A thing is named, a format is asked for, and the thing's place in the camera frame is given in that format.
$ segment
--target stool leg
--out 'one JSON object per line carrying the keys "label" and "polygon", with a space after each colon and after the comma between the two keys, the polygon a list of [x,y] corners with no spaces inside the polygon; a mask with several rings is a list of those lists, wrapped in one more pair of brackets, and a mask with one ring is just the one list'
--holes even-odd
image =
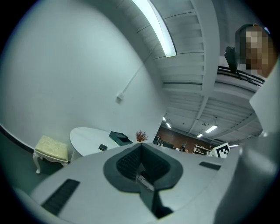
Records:
{"label": "stool leg", "polygon": [[33,161],[34,161],[34,163],[35,163],[35,165],[37,167],[36,173],[40,174],[41,169],[40,169],[40,166],[39,166],[39,163],[38,163],[38,157],[39,157],[39,155],[34,151],[34,153],[33,153]]}

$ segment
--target gray floor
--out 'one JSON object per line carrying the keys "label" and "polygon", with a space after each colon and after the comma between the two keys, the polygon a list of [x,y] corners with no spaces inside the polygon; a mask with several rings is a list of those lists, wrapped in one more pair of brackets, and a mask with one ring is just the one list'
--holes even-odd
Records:
{"label": "gray floor", "polygon": [[45,178],[62,168],[61,164],[38,159],[41,173],[36,174],[32,154],[12,143],[0,133],[1,168],[11,186],[18,187],[27,194]]}

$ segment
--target ceiling beam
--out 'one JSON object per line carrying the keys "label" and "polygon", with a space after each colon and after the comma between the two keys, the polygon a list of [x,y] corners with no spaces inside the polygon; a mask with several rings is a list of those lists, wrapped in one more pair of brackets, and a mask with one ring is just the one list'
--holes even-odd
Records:
{"label": "ceiling beam", "polygon": [[219,83],[215,82],[214,84],[214,93],[218,94],[229,94],[234,95],[239,98],[244,98],[246,100],[250,100],[252,96],[254,95],[253,91],[240,88],[238,86],[234,86],[231,84],[225,84],[225,83]]}
{"label": "ceiling beam", "polygon": [[224,141],[218,140],[218,139],[211,139],[209,137],[203,136],[204,139],[208,139],[209,142],[215,143],[217,145],[222,145],[224,144]]}
{"label": "ceiling beam", "polygon": [[214,90],[210,97],[215,98],[216,100],[221,102],[231,102],[231,104],[239,105],[247,109],[252,109],[251,105],[248,103],[248,99],[232,95],[230,93],[221,93]]}
{"label": "ceiling beam", "polygon": [[186,119],[186,120],[192,120],[193,121],[192,118],[189,118],[189,117],[186,117],[186,116],[182,116],[182,115],[178,115],[178,114],[174,114],[174,113],[168,113],[168,114],[171,115],[171,116],[177,116],[177,117],[180,117],[180,118],[183,118],[183,119]]}
{"label": "ceiling beam", "polygon": [[229,142],[229,143],[231,145],[242,144],[242,143],[246,142],[249,139],[251,140],[251,139],[255,139],[255,138],[259,137],[261,134],[262,134],[262,132],[254,135],[254,136],[250,135],[250,138],[246,138],[246,139],[242,139],[242,140],[237,140],[237,141],[233,141],[233,142]]}
{"label": "ceiling beam", "polygon": [[216,11],[212,1],[191,0],[196,10],[204,48],[204,76],[202,92],[209,96],[214,90],[220,61],[220,33]]}
{"label": "ceiling beam", "polygon": [[170,102],[168,108],[173,108],[176,110],[183,110],[183,111],[186,111],[186,112],[192,113],[192,114],[194,114],[196,112],[196,110],[186,109],[185,106],[186,105],[184,105],[184,104]]}
{"label": "ceiling beam", "polygon": [[189,130],[189,134],[191,133],[191,131],[193,130],[194,126],[196,125],[196,123],[198,122],[197,119],[194,120],[194,123],[192,124],[191,129]]}
{"label": "ceiling beam", "polygon": [[202,112],[203,112],[203,110],[204,110],[204,108],[205,108],[205,106],[206,106],[206,104],[207,104],[207,102],[208,102],[208,99],[209,99],[208,96],[204,96],[204,98],[203,98],[203,100],[202,100],[202,103],[201,103],[201,106],[200,106],[200,109],[199,109],[199,111],[198,111],[198,113],[197,113],[196,119],[195,119],[194,123],[192,124],[191,129],[189,130],[189,134],[191,133],[191,131],[192,131],[193,128],[195,127],[196,123],[197,123],[198,120],[200,119],[200,116],[201,116],[201,114],[202,114]]}
{"label": "ceiling beam", "polygon": [[243,120],[241,123],[239,123],[238,125],[234,126],[232,129],[238,131],[238,129],[241,129],[241,128],[245,127],[246,125],[248,125],[250,122],[252,122],[256,118],[257,118],[256,113],[253,113],[248,118]]}
{"label": "ceiling beam", "polygon": [[252,92],[257,92],[257,90],[259,89],[259,86],[253,85],[249,82],[246,82],[244,80],[240,80],[237,78],[233,78],[230,76],[226,76],[226,75],[220,75],[220,71],[218,71],[218,75],[216,78],[216,82],[218,83],[225,83],[225,84],[229,84],[229,85],[234,85],[237,86],[239,88],[243,88],[243,89],[247,89],[249,91]]}
{"label": "ceiling beam", "polygon": [[245,127],[246,125],[248,125],[250,122],[252,122],[253,120],[255,120],[257,118],[257,115],[255,113],[251,114],[249,117],[247,117],[245,120],[241,121],[238,125],[232,127],[231,129],[224,131],[220,134],[214,135],[211,138],[212,139],[216,139],[216,138],[221,138],[225,135],[228,135],[234,131],[238,131],[239,129]]}
{"label": "ceiling beam", "polygon": [[166,91],[176,91],[185,93],[201,93],[201,84],[178,84],[178,83],[168,83],[163,84],[163,89]]}
{"label": "ceiling beam", "polygon": [[183,74],[183,75],[162,75],[164,83],[182,82],[182,83],[199,83],[202,84],[203,75]]}

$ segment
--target white round table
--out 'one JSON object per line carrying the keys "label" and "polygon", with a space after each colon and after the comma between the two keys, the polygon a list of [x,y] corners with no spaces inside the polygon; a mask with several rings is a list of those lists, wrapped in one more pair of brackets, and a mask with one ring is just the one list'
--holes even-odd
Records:
{"label": "white round table", "polygon": [[70,142],[75,149],[71,161],[80,156],[102,152],[100,144],[107,146],[107,150],[119,147],[119,145],[109,137],[110,132],[93,128],[74,128],[70,132]]}

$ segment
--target black vent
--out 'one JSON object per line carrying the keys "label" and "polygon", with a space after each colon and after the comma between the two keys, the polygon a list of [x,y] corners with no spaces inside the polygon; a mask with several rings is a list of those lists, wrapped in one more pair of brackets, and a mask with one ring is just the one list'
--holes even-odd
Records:
{"label": "black vent", "polygon": [[42,207],[54,215],[58,215],[80,182],[67,179],[43,204]]}
{"label": "black vent", "polygon": [[221,165],[208,163],[208,162],[201,162],[200,165],[213,170],[219,170],[221,168]]}
{"label": "black vent", "polygon": [[141,163],[141,148],[128,153],[117,162],[118,171],[128,179],[136,179],[136,171]]}
{"label": "black vent", "polygon": [[170,170],[170,164],[166,160],[147,148],[142,149],[142,163],[149,177],[148,181],[152,184]]}

